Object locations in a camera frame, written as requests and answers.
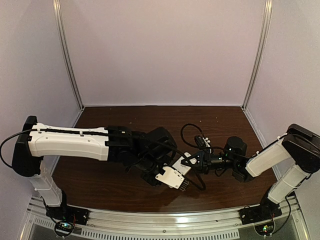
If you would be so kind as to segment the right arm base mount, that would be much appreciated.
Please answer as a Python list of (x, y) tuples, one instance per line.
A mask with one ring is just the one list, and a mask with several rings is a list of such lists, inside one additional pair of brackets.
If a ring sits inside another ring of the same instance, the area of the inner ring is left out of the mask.
[(262, 197), (259, 205), (257, 206), (245, 206), (240, 209), (239, 216), (243, 225), (262, 224), (256, 225), (254, 230), (258, 235), (262, 237), (271, 236), (275, 231), (275, 217), (282, 215), (280, 204), (276, 204), (268, 199), (268, 193), (265, 193)]

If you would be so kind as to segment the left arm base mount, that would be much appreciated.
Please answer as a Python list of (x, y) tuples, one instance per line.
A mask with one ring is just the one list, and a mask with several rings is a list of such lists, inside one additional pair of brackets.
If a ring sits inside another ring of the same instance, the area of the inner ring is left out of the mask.
[(60, 206), (48, 206), (44, 199), (43, 205), (46, 210), (46, 216), (49, 217), (54, 223), (53, 231), (62, 239), (65, 239), (73, 233), (76, 224), (82, 226), (87, 224), (90, 211), (86, 208), (68, 205), (67, 195), (63, 190), (62, 202)]

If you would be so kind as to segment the white remote control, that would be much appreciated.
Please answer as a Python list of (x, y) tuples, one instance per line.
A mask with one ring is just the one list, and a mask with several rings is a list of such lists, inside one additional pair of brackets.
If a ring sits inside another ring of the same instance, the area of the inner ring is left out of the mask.
[[(190, 157), (191, 154), (188, 153), (188, 152), (185, 152), (184, 155), (186, 157)], [(184, 160), (184, 157), (181, 156), (173, 165), (172, 167), (174, 169), (176, 169), (178, 172), (180, 172), (182, 175), (186, 175), (190, 170), (191, 170), (191, 167), (189, 165), (185, 165), (185, 164), (182, 164), (182, 161)], [(197, 159), (194, 157), (194, 158), (191, 158), (189, 160), (191, 162), (191, 164), (195, 164), (197, 162)]]

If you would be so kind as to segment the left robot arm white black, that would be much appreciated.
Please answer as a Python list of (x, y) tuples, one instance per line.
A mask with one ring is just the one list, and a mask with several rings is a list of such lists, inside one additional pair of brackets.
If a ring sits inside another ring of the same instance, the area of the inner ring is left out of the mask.
[(136, 167), (150, 185), (164, 183), (178, 189), (184, 176), (169, 165), (176, 142), (163, 127), (148, 133), (124, 126), (66, 128), (39, 123), (29, 116), (18, 136), (11, 166), (20, 176), (29, 178), (48, 207), (66, 204), (65, 193), (55, 184), (43, 163), (44, 156), (90, 158)]

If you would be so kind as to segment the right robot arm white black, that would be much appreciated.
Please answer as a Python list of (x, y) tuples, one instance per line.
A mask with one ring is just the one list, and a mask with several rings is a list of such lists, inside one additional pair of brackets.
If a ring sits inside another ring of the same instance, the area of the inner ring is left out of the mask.
[(204, 136), (197, 135), (194, 141), (199, 151), (182, 157), (179, 160), (182, 166), (190, 167), (198, 174), (231, 169), (233, 177), (242, 183), (250, 182), (287, 159), (294, 161), (262, 197), (258, 208), (261, 212), (274, 212), (282, 200), (320, 169), (320, 136), (295, 123), (285, 134), (252, 156), (246, 156), (247, 144), (238, 136), (229, 137), (218, 154)]

